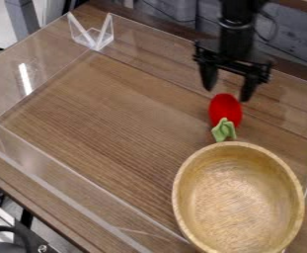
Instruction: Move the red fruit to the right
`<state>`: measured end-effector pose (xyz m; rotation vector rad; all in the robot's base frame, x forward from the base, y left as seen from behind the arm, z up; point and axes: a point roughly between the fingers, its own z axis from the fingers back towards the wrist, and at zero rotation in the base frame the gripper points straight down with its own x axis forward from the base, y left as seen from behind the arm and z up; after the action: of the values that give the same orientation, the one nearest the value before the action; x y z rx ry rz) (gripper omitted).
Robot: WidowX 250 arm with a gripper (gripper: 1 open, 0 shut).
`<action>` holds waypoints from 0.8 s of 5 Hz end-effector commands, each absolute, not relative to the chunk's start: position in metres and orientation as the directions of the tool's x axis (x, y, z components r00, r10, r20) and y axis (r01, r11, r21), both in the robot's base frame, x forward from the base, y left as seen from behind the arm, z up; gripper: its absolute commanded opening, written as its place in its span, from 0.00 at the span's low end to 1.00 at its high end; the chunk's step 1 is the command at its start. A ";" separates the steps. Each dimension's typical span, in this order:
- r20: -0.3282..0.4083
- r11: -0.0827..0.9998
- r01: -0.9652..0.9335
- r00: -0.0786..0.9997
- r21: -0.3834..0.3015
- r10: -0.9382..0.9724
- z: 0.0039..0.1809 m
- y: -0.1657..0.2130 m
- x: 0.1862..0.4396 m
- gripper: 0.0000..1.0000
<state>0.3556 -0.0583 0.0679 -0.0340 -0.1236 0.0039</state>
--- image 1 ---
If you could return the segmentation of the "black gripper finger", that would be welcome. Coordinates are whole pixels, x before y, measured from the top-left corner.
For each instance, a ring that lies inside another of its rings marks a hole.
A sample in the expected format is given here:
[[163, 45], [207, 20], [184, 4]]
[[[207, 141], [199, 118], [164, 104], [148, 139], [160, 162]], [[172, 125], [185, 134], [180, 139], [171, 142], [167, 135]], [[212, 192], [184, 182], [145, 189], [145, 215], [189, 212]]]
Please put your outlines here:
[[248, 74], [245, 76], [244, 85], [240, 90], [240, 101], [247, 102], [253, 94], [257, 85], [257, 76], [255, 74]]
[[217, 82], [217, 67], [205, 62], [199, 63], [201, 84], [207, 91], [211, 91]]

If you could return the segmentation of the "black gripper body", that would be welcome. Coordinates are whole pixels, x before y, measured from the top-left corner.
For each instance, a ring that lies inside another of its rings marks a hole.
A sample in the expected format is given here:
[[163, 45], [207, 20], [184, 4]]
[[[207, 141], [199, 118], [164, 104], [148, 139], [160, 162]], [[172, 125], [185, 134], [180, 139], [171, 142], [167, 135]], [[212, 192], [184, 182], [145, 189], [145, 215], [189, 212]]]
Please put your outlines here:
[[225, 70], [244, 77], [248, 74], [257, 76], [257, 83], [265, 83], [269, 77], [272, 60], [263, 53], [253, 49], [243, 56], [228, 56], [217, 50], [216, 43], [212, 40], [201, 40], [193, 43], [195, 53], [193, 61], [205, 62], [215, 65], [219, 70]]

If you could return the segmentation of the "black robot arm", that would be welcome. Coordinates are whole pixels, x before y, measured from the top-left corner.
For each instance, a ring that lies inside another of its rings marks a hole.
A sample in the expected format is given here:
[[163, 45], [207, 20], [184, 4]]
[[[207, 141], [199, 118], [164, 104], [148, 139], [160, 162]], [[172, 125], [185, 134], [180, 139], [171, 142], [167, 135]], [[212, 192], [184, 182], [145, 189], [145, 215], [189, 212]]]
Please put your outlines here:
[[255, 49], [256, 15], [268, 0], [219, 1], [219, 37], [193, 43], [193, 61], [207, 91], [216, 85], [220, 70], [244, 77], [239, 100], [247, 102], [256, 87], [268, 82], [272, 67], [271, 58]]

